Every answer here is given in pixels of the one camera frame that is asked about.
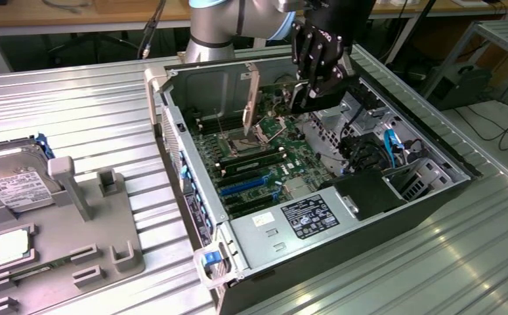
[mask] blue pcie slot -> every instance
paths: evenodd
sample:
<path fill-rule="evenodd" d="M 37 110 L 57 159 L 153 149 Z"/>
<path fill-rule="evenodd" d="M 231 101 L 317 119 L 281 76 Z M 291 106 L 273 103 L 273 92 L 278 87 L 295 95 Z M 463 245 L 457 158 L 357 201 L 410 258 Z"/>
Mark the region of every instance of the blue pcie slot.
<path fill-rule="evenodd" d="M 267 178 L 269 175 L 259 177 L 258 179 L 250 180 L 249 182 L 245 182 L 239 185 L 221 189 L 221 196 L 223 197 L 235 194 L 237 192 L 242 192 L 243 190 L 247 190 L 250 188 L 263 186 L 267 183 Z"/>

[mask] warning label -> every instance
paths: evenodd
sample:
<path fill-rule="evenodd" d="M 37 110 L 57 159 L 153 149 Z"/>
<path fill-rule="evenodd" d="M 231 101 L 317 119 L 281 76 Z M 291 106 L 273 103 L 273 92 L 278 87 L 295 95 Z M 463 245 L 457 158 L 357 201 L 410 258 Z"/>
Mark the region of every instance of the warning label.
<path fill-rule="evenodd" d="M 301 240 L 339 224 L 319 195 L 281 207 L 281 211 Z"/>
<path fill-rule="evenodd" d="M 7 208 L 29 205 L 50 197 L 37 172 L 0 178 L 0 200 Z"/>

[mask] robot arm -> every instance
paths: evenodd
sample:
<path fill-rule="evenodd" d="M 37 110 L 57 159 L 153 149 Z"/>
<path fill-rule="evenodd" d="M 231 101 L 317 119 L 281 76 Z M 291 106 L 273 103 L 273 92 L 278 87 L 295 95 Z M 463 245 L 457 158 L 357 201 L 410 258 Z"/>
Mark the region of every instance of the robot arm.
<path fill-rule="evenodd" d="M 185 61 L 233 58 L 234 35 L 282 39 L 291 29 L 291 62 L 306 81 L 294 88 L 290 112 L 337 106 L 347 80 L 355 79 L 346 55 L 373 4 L 374 0 L 190 0 Z M 293 21 L 301 9 L 305 23 Z"/>

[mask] wooden table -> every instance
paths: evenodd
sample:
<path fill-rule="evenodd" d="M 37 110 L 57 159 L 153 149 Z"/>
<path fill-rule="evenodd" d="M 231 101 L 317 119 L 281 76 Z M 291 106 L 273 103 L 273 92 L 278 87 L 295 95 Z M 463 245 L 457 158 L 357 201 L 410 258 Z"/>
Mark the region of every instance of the wooden table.
<path fill-rule="evenodd" d="M 413 28 L 417 16 L 426 0 L 418 5 L 409 5 L 402 12 L 402 18 L 409 21 L 391 49 L 389 59 L 395 56 L 406 36 Z M 370 19 L 397 18 L 401 7 L 390 4 L 375 5 Z M 0 36 L 35 35 L 51 33 L 107 32 L 119 30 L 139 30 L 150 17 L 150 12 L 98 14 L 94 7 L 79 8 L 79 14 L 51 8 L 39 0 L 9 0 L 6 6 L 0 6 Z M 450 0 L 437 0 L 427 16 L 493 14 L 493 9 L 462 8 Z M 186 0 L 166 0 L 158 28 L 181 28 L 190 25 L 190 8 Z M 254 47 L 262 47 L 265 40 L 255 40 Z M 0 52 L 0 73 L 10 72 L 10 66 Z"/>

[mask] hard drive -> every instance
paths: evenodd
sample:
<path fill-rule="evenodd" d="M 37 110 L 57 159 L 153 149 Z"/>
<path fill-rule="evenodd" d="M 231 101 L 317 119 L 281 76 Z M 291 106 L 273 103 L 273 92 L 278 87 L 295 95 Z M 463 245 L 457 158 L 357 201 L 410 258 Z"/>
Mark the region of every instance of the hard drive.
<path fill-rule="evenodd" d="M 0 143 L 0 206 L 22 212 L 61 191 L 46 174 L 49 156 L 45 141 L 27 138 Z"/>

